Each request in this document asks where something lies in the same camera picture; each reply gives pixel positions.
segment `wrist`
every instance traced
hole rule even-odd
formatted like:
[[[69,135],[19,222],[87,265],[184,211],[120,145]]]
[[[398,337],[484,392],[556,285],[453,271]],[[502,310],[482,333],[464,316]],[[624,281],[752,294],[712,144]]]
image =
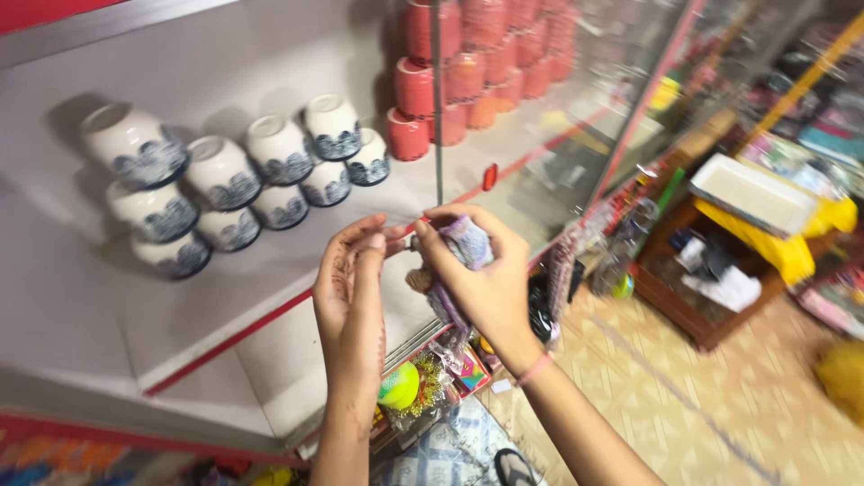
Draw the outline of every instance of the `wrist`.
[[[503,339],[489,341],[495,355],[498,356],[507,371],[516,378],[528,371],[537,360],[546,354],[546,348],[534,336],[527,323],[524,327],[520,326],[519,328],[520,331],[510,333]]]

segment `right hand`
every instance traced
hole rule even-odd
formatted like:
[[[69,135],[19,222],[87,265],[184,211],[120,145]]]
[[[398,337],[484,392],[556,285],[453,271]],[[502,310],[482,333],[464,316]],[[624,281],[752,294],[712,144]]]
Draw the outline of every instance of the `right hand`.
[[[468,214],[489,234],[495,261],[478,271],[468,270],[435,230],[462,214]],[[528,324],[528,244],[501,220],[473,204],[446,204],[427,209],[423,215],[431,225],[418,220],[415,230],[424,258],[507,369],[521,375],[543,355],[543,345]]]

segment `tiled floor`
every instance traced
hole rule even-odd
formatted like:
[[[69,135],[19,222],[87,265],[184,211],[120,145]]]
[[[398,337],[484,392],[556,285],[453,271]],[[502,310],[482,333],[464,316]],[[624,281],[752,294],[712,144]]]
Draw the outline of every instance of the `tiled floor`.
[[[864,485],[864,431],[811,372],[838,339],[781,297],[702,355],[637,297],[582,288],[556,361],[669,485]],[[480,400],[550,485],[575,484],[521,391]]]

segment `gold decoration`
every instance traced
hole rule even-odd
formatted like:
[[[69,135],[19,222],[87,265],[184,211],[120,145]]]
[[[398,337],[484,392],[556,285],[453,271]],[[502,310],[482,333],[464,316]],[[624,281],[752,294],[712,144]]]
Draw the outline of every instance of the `gold decoration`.
[[[435,406],[442,397],[443,386],[440,376],[442,373],[441,365],[435,359],[434,355],[429,351],[422,351],[413,360],[414,366],[420,372],[420,391],[417,392],[417,398],[410,406],[402,410],[393,411],[393,415],[403,419],[407,416],[420,417],[423,411]]]

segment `finger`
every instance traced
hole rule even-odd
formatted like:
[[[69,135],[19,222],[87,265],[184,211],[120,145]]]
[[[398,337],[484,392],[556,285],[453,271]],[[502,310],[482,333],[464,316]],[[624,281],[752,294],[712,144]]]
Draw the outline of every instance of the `finger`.
[[[384,254],[385,258],[389,258],[397,253],[401,253],[402,250],[405,249],[405,240],[395,240],[387,242],[387,252]]]
[[[470,271],[450,252],[438,232],[426,221],[417,220],[414,223],[417,238],[422,246],[422,255],[432,265],[438,276],[451,289]]]
[[[381,228],[381,233],[387,239],[390,240],[399,240],[405,237],[405,227],[404,226],[388,226]]]
[[[476,204],[445,204],[437,208],[423,211],[423,215],[433,221],[454,221],[455,218],[467,214],[480,229],[489,235],[489,245],[495,258],[503,258],[507,252],[507,241],[516,234],[494,214]]]
[[[494,214],[486,211],[483,207],[476,204],[445,204],[437,208],[426,209],[423,215],[430,220],[455,219],[463,214],[471,217],[474,223],[489,233],[492,238],[504,237],[512,233],[512,230]]]
[[[348,258],[352,244],[363,238],[367,232],[380,228],[385,221],[387,221],[385,214],[366,216],[362,220],[351,223],[331,238],[327,243],[327,249],[324,250],[313,292],[323,297],[332,289],[334,282],[341,286],[340,282],[346,280],[352,270],[353,259]]]
[[[381,311],[381,265],[384,264],[386,238],[375,233],[365,240],[365,247],[359,250],[354,271],[354,297],[351,301],[353,321],[378,323]]]

